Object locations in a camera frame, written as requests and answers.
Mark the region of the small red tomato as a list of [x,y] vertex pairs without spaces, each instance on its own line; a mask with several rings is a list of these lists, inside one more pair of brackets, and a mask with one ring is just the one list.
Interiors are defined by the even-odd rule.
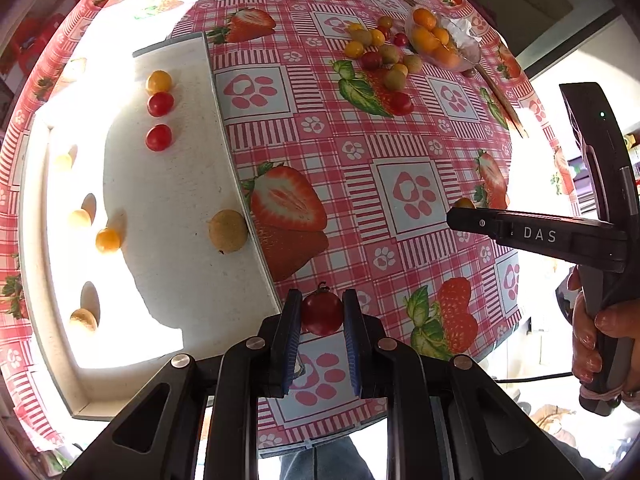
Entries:
[[304,298],[300,317],[302,327],[307,332],[322,337],[332,335],[343,324],[342,300],[332,292],[326,282],[320,282],[317,288]]

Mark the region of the brown kiwi berry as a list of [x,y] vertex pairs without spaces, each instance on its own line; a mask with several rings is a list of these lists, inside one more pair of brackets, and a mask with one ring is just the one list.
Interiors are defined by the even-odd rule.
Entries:
[[383,78],[384,87],[391,92],[405,89],[407,76],[401,70],[388,70]]

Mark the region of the brown round fruit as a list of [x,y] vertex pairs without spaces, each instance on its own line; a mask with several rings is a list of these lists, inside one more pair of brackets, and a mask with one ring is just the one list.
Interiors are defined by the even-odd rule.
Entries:
[[248,229],[242,214],[232,209],[218,211],[208,222],[208,236],[221,254],[237,252],[246,243]]

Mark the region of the white crumpled tissue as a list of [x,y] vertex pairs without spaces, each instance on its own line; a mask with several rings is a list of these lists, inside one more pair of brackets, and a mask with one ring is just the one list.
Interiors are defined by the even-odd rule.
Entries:
[[471,23],[466,18],[450,18],[446,29],[451,41],[459,49],[467,48],[476,41],[476,37],[471,32]]

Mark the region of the pink strawberry tablecloth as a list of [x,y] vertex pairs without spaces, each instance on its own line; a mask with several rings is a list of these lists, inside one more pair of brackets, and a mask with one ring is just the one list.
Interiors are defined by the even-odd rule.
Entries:
[[463,276],[478,327],[470,352],[488,356],[521,319],[518,258],[485,237],[451,231],[438,210],[484,192],[482,162],[510,168],[506,115],[486,82],[431,65],[409,80],[412,113],[375,114],[386,95],[374,79],[346,79],[345,27],[382,14],[403,18],[400,0],[75,0],[32,62],[3,140],[2,275],[17,272],[17,173],[36,111],[87,76],[101,48],[137,32],[160,39],[209,32],[243,8],[268,12],[277,27],[271,36],[210,47],[219,99],[231,112],[235,166],[245,179],[268,162],[300,171],[328,214],[328,249],[278,291],[316,281],[354,286],[364,310],[408,337],[410,292]]

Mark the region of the yellow cherry tomato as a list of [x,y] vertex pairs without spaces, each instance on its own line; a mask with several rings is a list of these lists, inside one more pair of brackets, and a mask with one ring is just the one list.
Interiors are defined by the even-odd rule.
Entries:
[[145,81],[145,91],[149,96],[154,96],[158,92],[169,92],[174,83],[171,74],[164,70],[154,70]]

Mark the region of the red plastic chair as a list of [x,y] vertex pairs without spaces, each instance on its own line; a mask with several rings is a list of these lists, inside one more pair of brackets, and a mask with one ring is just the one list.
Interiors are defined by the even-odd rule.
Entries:
[[35,18],[25,18],[18,25],[9,42],[9,48],[24,76],[30,74],[35,62],[47,47],[64,18],[63,14],[57,13],[43,22]]

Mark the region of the orange kumquat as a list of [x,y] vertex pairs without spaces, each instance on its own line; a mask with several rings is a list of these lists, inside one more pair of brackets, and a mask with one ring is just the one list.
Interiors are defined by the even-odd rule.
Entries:
[[415,8],[412,11],[412,19],[414,24],[427,30],[433,30],[437,26],[436,16],[430,10],[425,8]]

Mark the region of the white tray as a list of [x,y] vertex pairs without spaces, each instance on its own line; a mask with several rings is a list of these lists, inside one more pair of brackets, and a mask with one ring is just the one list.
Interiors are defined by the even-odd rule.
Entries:
[[[145,81],[171,74],[152,117]],[[171,128],[162,152],[145,145]],[[173,356],[205,359],[279,311],[256,240],[223,255],[208,222],[243,211],[200,34],[90,72],[43,105],[18,215],[22,283],[43,361],[70,414],[114,417]]]

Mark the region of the glass fruit bowl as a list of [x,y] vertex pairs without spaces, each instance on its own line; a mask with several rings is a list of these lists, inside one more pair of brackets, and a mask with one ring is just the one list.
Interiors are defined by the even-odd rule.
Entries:
[[455,73],[472,70],[480,64],[480,40],[473,33],[476,41],[467,48],[459,49],[451,41],[446,29],[450,18],[430,10],[437,18],[437,26],[433,30],[427,30],[414,24],[412,11],[415,8],[425,8],[425,6],[413,6],[405,21],[405,34],[413,52],[420,55],[424,61]]

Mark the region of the small yellow tomato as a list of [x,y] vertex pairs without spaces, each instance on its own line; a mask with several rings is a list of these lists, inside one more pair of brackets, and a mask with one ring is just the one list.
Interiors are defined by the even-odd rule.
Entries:
[[456,208],[468,208],[468,209],[474,209],[475,205],[472,202],[472,200],[470,200],[469,198],[466,197],[461,197],[458,200],[456,200],[454,202],[454,206]]

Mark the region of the red tomato on tray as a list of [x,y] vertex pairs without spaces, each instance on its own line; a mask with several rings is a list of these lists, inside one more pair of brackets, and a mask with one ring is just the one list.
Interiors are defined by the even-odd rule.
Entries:
[[156,92],[146,102],[146,110],[152,117],[167,115],[175,105],[175,98],[169,92]]
[[153,152],[162,152],[171,146],[172,132],[168,125],[153,126],[145,135],[145,145]]

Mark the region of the wooden stick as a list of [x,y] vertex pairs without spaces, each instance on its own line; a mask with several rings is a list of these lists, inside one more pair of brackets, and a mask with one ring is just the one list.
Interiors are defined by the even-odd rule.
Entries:
[[[451,70],[465,77],[480,76],[485,81],[489,96],[487,106],[489,110],[501,112],[500,122],[508,129],[515,130],[521,138],[528,138],[528,133],[518,117],[514,106],[499,85],[491,78],[488,71],[480,62],[480,40],[471,34],[471,24],[465,20],[453,20],[432,11],[420,0],[404,0],[410,11],[406,21],[410,46],[422,55],[427,62],[444,70]],[[434,40],[426,41],[426,36],[420,32],[427,29],[426,18],[416,21],[416,12],[428,11],[434,15],[434,29],[447,32],[447,42],[442,42],[442,34],[435,35]]]

